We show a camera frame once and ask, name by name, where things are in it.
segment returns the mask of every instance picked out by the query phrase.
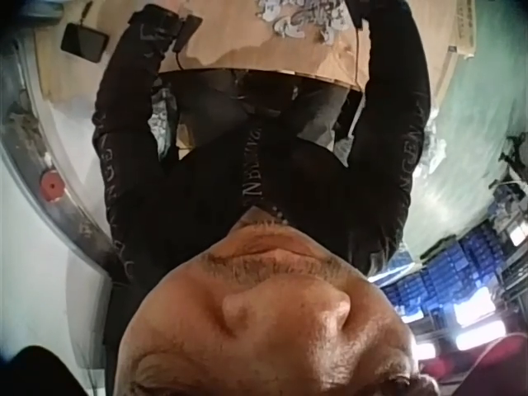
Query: man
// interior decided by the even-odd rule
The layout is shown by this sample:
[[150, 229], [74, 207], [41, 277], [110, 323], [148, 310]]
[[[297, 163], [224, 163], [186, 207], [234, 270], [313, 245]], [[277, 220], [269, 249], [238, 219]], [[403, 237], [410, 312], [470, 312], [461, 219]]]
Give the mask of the man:
[[409, 329], [366, 279], [401, 240], [430, 110], [407, 4], [371, 0], [363, 13], [370, 81], [348, 167], [296, 138], [284, 116], [249, 117], [160, 164], [150, 90], [177, 17], [143, 13], [117, 45], [94, 115], [108, 220], [131, 283], [115, 287], [108, 313], [107, 388], [436, 394], [417, 372]]

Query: black sleeve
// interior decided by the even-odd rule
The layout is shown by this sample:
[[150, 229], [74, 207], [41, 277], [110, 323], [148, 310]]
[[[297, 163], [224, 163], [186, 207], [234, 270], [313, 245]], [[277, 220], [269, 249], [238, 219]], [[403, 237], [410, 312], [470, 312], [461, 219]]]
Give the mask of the black sleeve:
[[365, 230], [352, 241], [351, 253], [369, 262], [371, 274], [383, 270], [402, 240], [431, 109], [426, 57], [411, 10], [402, 0], [378, 3], [386, 5], [369, 16], [370, 80], [348, 158]]
[[146, 238], [139, 231], [152, 230], [145, 229], [141, 219], [149, 217], [145, 206], [152, 206], [149, 199], [165, 186], [148, 121], [153, 83], [173, 41], [156, 26], [132, 22], [111, 56], [97, 93], [93, 144], [101, 161], [106, 217], [126, 266], [145, 254], [138, 243]]

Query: mustache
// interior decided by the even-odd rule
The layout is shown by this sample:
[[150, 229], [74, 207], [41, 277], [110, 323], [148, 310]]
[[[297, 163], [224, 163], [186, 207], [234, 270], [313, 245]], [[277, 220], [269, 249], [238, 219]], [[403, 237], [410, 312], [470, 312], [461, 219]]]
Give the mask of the mustache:
[[309, 275], [326, 281], [339, 279], [345, 268], [334, 257], [318, 259], [292, 254], [287, 260], [269, 255], [217, 256], [205, 253], [200, 260], [212, 276], [219, 276], [240, 285], [258, 285], [278, 275]]

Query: wall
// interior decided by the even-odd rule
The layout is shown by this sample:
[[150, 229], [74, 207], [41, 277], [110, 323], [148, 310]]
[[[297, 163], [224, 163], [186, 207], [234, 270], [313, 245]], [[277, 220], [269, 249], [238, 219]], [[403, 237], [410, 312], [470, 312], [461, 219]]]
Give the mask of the wall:
[[[41, 345], [86, 388], [101, 368], [109, 280], [73, 254], [0, 162], [0, 348], [4, 357]], [[90, 371], [101, 387], [102, 370]]]

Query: smartphone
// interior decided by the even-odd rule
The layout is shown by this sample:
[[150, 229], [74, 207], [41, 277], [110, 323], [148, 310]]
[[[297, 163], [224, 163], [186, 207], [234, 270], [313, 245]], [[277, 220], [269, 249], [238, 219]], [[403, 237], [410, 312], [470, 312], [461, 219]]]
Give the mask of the smartphone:
[[60, 49], [95, 64], [101, 61], [109, 36], [89, 27], [68, 23]]

